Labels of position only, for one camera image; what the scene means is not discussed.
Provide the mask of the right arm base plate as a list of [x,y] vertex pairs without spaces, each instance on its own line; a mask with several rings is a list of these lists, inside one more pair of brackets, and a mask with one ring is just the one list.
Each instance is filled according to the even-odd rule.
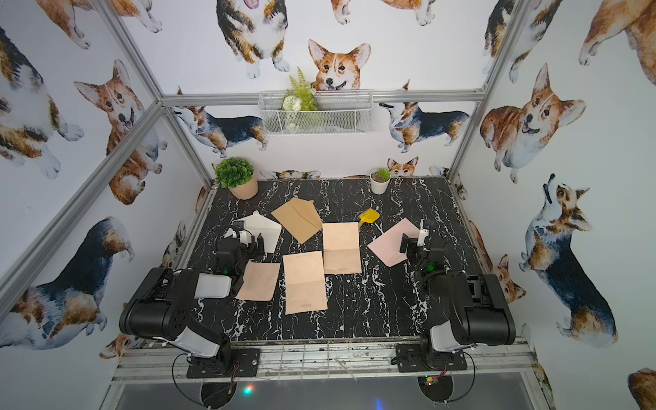
[[392,365],[399,372],[448,372],[468,369],[463,351],[437,352],[432,348],[423,347],[418,343],[397,344]]

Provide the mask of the brown kraft envelope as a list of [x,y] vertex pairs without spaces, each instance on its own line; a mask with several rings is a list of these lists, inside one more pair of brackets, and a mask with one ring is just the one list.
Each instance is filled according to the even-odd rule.
[[313,201],[292,198],[275,209],[272,216],[296,239],[305,244],[323,227]]

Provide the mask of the cream letter paper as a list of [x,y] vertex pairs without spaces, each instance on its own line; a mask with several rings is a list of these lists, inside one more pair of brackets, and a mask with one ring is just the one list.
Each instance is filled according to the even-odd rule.
[[327,309],[326,280],[321,251],[283,256],[285,313]]
[[325,274],[362,273],[358,223],[325,223],[322,232]]

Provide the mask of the pink envelope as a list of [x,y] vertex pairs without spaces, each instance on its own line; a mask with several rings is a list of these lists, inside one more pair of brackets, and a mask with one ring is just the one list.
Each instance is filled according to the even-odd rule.
[[373,240],[367,248],[370,249],[384,265],[391,268],[398,263],[406,261],[407,256],[401,253],[401,241],[403,235],[417,239],[420,229],[408,219],[403,219],[387,230],[383,235]]

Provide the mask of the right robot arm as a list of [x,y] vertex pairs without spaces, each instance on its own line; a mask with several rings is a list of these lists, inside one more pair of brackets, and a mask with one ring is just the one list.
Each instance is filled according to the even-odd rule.
[[465,370],[465,350],[514,344],[516,326],[495,275],[447,270],[445,244],[437,234],[403,234],[399,251],[413,264],[420,290],[437,299],[447,317],[422,335],[417,345],[400,348],[400,370]]

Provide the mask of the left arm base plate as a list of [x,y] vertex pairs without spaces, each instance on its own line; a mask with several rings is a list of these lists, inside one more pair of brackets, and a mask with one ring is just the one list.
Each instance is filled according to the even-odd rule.
[[261,359],[259,348],[238,348],[229,357],[222,352],[216,357],[191,357],[186,377],[188,379],[216,379],[230,377],[254,377]]

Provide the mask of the white envelope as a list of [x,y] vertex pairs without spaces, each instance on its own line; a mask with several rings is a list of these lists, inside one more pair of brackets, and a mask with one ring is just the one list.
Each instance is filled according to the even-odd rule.
[[[278,240],[282,232],[282,225],[255,211],[252,215],[237,220],[243,220],[245,227],[254,235],[253,242],[257,243],[259,237],[263,240],[263,250],[266,254],[274,254],[277,249]],[[235,237],[231,227],[228,228],[223,238]]]

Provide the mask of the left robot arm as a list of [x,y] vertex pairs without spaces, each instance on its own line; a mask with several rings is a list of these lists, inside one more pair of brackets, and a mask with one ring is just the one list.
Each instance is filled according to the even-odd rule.
[[233,299],[244,285],[252,256],[264,255],[262,236],[243,244],[234,236],[216,244],[216,271],[153,268],[127,303],[119,321],[121,332],[170,343],[191,356],[188,378],[257,373],[261,350],[233,350],[229,337],[194,316],[200,299]]

